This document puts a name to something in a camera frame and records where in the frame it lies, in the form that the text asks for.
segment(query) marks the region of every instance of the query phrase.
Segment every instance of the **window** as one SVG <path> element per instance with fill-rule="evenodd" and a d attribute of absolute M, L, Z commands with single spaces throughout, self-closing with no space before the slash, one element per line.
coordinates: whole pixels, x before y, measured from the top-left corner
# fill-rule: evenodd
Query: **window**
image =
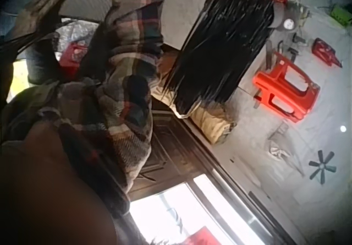
<path fill-rule="evenodd" d="M 206 175 L 134 201 L 130 212 L 148 242 L 182 243 L 198 235 L 214 241 L 208 244 L 264 245 L 253 228 L 263 226 L 253 214 L 244 220 Z"/>

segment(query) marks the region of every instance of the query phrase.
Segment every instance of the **bright light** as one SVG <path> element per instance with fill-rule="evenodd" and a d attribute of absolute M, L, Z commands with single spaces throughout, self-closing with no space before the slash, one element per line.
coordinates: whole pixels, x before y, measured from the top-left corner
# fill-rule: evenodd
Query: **bright light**
<path fill-rule="evenodd" d="M 284 28 L 288 30 L 293 30 L 295 28 L 295 21 L 290 18 L 286 19 L 284 22 Z"/>
<path fill-rule="evenodd" d="M 345 126 L 341 126 L 341 127 L 340 127 L 340 130 L 341 130 L 341 132 L 346 132 L 346 131 L 347 131 L 347 128 L 346 128 Z"/>

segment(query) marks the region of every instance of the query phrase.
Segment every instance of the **plaid fabric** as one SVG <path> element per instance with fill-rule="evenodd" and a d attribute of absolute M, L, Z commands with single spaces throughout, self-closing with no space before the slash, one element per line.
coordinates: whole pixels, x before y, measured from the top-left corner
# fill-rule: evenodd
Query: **plaid fabric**
<path fill-rule="evenodd" d="M 29 88 L 2 112 L 1 143 L 23 140 L 33 123 L 51 121 L 70 163 L 116 220 L 128 212 L 125 194 L 151 151 L 162 2 L 113 0 L 104 23 L 111 53 L 103 83 L 84 78 Z"/>

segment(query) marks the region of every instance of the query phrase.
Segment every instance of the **red plastic stool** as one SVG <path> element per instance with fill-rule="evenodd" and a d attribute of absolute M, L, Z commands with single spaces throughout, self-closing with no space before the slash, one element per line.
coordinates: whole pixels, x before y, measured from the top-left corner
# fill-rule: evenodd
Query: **red plastic stool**
<path fill-rule="evenodd" d="M 68 80 L 74 79 L 79 68 L 79 64 L 86 53 L 87 47 L 78 45 L 77 43 L 70 43 L 65 52 L 62 54 L 59 63 Z"/>
<path fill-rule="evenodd" d="M 277 64 L 274 68 L 269 73 L 258 72 L 253 77 L 254 85 L 261 90 L 261 97 L 256 95 L 255 99 L 284 118 L 293 122 L 300 121 L 313 108 L 320 87 L 313 83 L 308 75 L 290 60 L 277 52 L 274 54 L 277 56 Z M 296 86 L 285 80 L 285 75 L 289 67 L 295 70 L 308 84 L 305 91 L 299 90 Z M 275 105 L 273 103 L 275 97 L 290 106 L 293 111 L 287 112 L 278 105 Z"/>

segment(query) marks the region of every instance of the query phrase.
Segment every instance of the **hand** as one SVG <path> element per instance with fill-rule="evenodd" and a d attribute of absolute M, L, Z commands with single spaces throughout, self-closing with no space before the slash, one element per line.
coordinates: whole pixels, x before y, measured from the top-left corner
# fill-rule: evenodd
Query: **hand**
<path fill-rule="evenodd" d="M 17 16 L 15 26 L 10 32 L 10 37 L 17 38 L 34 33 L 42 18 L 59 1 L 60 0 L 32 0 Z"/>

